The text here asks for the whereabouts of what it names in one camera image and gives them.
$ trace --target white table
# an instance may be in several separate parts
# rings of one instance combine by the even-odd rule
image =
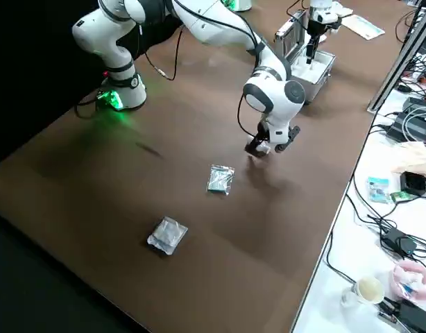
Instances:
[[[380,114],[402,111],[402,104],[406,99],[407,95],[393,91],[374,123],[392,124],[392,119],[387,119]],[[359,191],[380,214],[390,212],[393,206],[371,203],[368,200],[366,179],[368,176],[388,178],[391,181],[392,191],[400,190],[399,175],[390,172],[387,164],[390,161],[388,154],[393,144],[393,141],[384,136],[384,132],[369,135],[355,169],[355,180]],[[368,210],[356,195],[352,182],[348,184],[347,193],[357,206],[361,218],[364,219]],[[419,198],[403,203],[388,218],[398,224],[399,230],[426,239],[426,199]],[[344,309],[340,306],[341,294],[350,286],[350,283],[332,271],[324,262],[329,244],[327,238],[315,275],[311,279],[291,332],[397,332],[377,318],[377,310],[374,307]],[[340,209],[334,220],[330,263],[354,280],[374,275],[383,282],[386,290],[389,285],[389,272],[395,266],[393,259],[381,249],[378,234],[357,219],[346,196],[342,198]],[[391,295],[390,291],[387,290],[386,295]]]

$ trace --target metal case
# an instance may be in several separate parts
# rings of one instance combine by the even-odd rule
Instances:
[[[317,51],[314,58],[313,77],[308,75],[312,71],[309,67],[301,66],[305,62],[305,40],[308,37],[302,26],[306,25],[307,13],[298,10],[275,34],[275,52],[278,56],[285,58],[291,64],[292,77],[298,81],[305,90],[305,104],[310,104],[324,83],[330,77],[335,55]]]

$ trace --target white cup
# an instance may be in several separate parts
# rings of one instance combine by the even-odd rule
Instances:
[[[384,287],[374,277],[363,277],[341,297],[343,307],[354,307],[360,304],[379,304],[384,299]]]

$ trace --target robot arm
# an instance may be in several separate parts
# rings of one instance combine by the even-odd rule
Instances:
[[[283,151],[299,132],[298,127],[290,128],[290,121],[305,101],[303,87],[291,80],[290,64],[276,56],[242,17],[219,0],[173,0],[173,9],[200,42],[215,46],[243,44],[257,58],[243,96],[250,107],[262,113],[262,118],[246,151],[258,157],[266,155],[271,145],[277,152]]]
[[[351,15],[353,10],[344,8],[338,1],[310,0],[309,23],[307,33],[310,41],[306,48],[307,64],[315,58],[319,37],[327,31],[337,33],[342,19]]]
[[[243,88],[247,104],[262,113],[257,134],[249,138],[246,146],[249,153],[266,155],[270,144],[282,151],[298,133],[299,129],[292,130],[289,124],[303,106],[305,91],[291,80],[290,64],[277,57],[247,22],[221,0],[99,0],[99,6],[74,25],[73,34],[80,47],[102,57],[109,67],[107,85],[120,100],[127,100],[124,106],[141,105],[146,92],[131,55],[117,46],[116,40],[128,33],[134,22],[161,22],[165,15],[175,15],[200,42],[215,46],[242,44],[256,57],[256,66]]]

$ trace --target white cable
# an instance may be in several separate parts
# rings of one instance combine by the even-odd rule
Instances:
[[[406,140],[407,141],[410,141],[409,140],[409,138],[407,137],[407,135],[406,135],[406,133],[405,133],[405,131],[404,131],[404,125],[406,124],[406,120],[413,114],[413,113],[415,113],[416,111],[418,111],[418,110],[423,110],[423,109],[426,109],[426,106],[420,106],[419,108],[416,108],[416,109],[414,109],[414,110],[411,110],[407,115],[406,115],[406,117],[402,120],[402,124],[401,124],[401,131],[402,131],[402,134],[404,135],[404,137],[406,138]]]
[[[418,138],[414,137],[410,132],[409,132],[409,121],[411,121],[413,118],[419,117],[419,116],[426,116],[426,113],[420,113],[420,114],[414,114],[412,117],[409,117],[409,119],[406,121],[406,124],[404,125],[404,128],[407,131],[407,134],[410,136],[410,138],[414,139],[414,141],[420,141]]]
[[[406,138],[406,140],[407,141],[411,141],[411,140],[409,140],[409,137],[407,136],[407,134],[406,134],[406,132],[405,132],[405,130],[407,130],[407,132],[409,133],[409,129],[408,129],[408,127],[407,127],[407,122],[408,122],[408,119],[410,118],[410,116],[412,116],[416,111],[418,111],[418,110],[424,110],[424,109],[426,109],[426,106],[420,106],[419,108],[416,108],[416,109],[413,109],[411,112],[409,112],[408,114],[407,114],[407,116],[403,119],[403,121],[402,121],[402,124],[401,124],[401,131],[402,131],[402,134],[404,135],[404,137]],[[422,114],[417,114],[415,117],[417,117],[417,116],[425,116],[426,115],[426,113],[422,113]],[[411,135],[410,133],[409,133],[409,135],[411,136],[411,138],[412,139],[414,139],[415,141],[418,141],[413,135]]]

